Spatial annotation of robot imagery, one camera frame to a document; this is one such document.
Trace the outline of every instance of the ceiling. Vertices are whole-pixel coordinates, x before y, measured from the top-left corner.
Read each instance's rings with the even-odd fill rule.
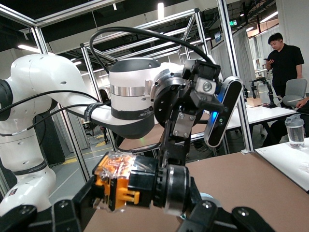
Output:
[[[173,6],[187,0],[166,0],[163,1],[165,7]],[[24,0],[0,0],[0,4],[7,6],[21,14],[24,14],[30,18],[38,19],[47,15],[51,15],[74,6],[78,6],[83,3],[89,2],[88,0],[28,0],[25,5]],[[117,22],[120,20],[128,19],[137,15],[143,15],[147,12],[155,11],[157,9],[158,0],[125,0],[116,4],[117,10],[115,11],[113,6],[107,6],[99,10],[82,14],[74,18],[47,26],[42,28],[47,45],[49,42],[62,39],[64,37],[72,36],[77,33],[102,27],[104,25]],[[269,14],[276,11],[275,0],[241,0],[236,1],[228,5],[228,12],[230,19],[236,19],[238,25],[232,28],[233,31],[247,25],[253,25],[256,27],[258,15],[259,18],[265,18]],[[240,17],[240,13],[244,12],[245,16]],[[214,37],[214,34],[221,30],[220,18],[218,9],[206,9],[202,12],[202,22],[204,26],[204,32],[206,37]],[[185,28],[189,22],[189,18],[182,18],[173,22],[161,24],[159,26],[151,28],[158,32],[169,32],[177,29]],[[194,26],[189,34],[189,41],[195,41],[198,38],[197,28]],[[95,48],[100,51],[106,51],[118,46],[129,44],[132,42],[145,39],[144,36],[136,34],[130,34],[121,38],[114,39],[95,45]],[[144,44],[138,47],[134,47],[127,51],[123,51],[118,54],[113,54],[113,57],[119,57],[128,53],[143,50],[148,47],[156,46],[164,43],[163,41],[155,41],[152,43]],[[34,39],[31,33],[28,33],[28,28],[25,26],[13,22],[3,16],[0,16],[0,52],[8,50],[10,48],[16,48],[19,44],[27,44],[35,46]],[[61,53],[59,55],[65,56],[69,59],[78,58],[82,59],[82,52],[80,49],[74,49],[68,52]],[[96,68],[98,63],[93,57],[93,66]],[[103,60],[107,65],[112,64],[108,60]],[[85,70],[85,66],[79,66],[79,69]]]

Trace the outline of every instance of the green sign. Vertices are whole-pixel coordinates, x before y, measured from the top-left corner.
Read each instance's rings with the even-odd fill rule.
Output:
[[[230,25],[231,25],[231,26],[237,25],[237,21],[236,21],[236,20],[230,21]]]

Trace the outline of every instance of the gray chair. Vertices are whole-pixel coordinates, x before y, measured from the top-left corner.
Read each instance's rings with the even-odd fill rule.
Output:
[[[304,99],[307,89],[307,80],[304,78],[293,79],[286,82],[285,96],[282,101],[285,105],[296,107],[296,104]]]

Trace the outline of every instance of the water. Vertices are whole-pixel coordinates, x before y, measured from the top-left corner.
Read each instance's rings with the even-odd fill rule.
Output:
[[[287,127],[290,145],[303,147],[305,145],[304,127]]]

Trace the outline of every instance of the floor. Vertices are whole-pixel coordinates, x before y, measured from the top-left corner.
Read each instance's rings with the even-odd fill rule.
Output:
[[[230,131],[226,134],[230,153],[239,152],[244,149],[242,135],[239,131]],[[93,168],[100,161],[107,151],[111,151],[111,144],[104,145],[104,138],[100,133],[95,134],[94,137],[88,137],[90,148],[83,150],[82,154],[85,159],[86,166],[89,173],[92,173]],[[260,148],[263,144],[264,138],[260,135],[260,126],[253,128],[253,147]],[[287,136],[283,137],[281,142],[287,142]],[[218,155],[224,155],[223,146],[217,149]],[[209,149],[203,140],[191,143],[190,152],[187,156],[187,162],[198,161],[213,157],[213,151]],[[52,168],[56,173],[55,190],[50,195],[51,203],[56,203],[59,200],[71,199],[78,190],[84,185],[82,174],[80,172],[78,162],[74,154],[70,154],[66,161]]]

